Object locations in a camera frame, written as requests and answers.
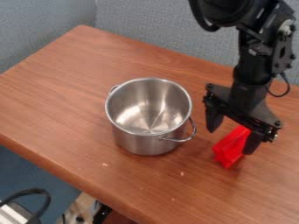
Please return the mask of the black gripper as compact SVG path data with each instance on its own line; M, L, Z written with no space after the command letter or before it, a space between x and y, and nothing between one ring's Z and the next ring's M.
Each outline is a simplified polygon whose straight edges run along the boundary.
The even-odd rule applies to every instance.
M234 66L229 87L208 83L202 96L205 127L212 133L228 117L252 132L246 136L242 154L250 155L261 142L272 142L281 129L280 119L266 106L266 86L272 74L257 66Z

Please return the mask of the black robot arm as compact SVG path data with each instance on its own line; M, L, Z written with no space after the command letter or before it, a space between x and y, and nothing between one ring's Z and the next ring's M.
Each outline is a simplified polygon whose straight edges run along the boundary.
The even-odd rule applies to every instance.
M214 131L226 117L249 129L241 152L249 155L276 139L282 124L266 106L274 77L292 68L294 10L285 0L188 0L202 30L237 29L238 60L232 85L206 84L202 96L205 126Z

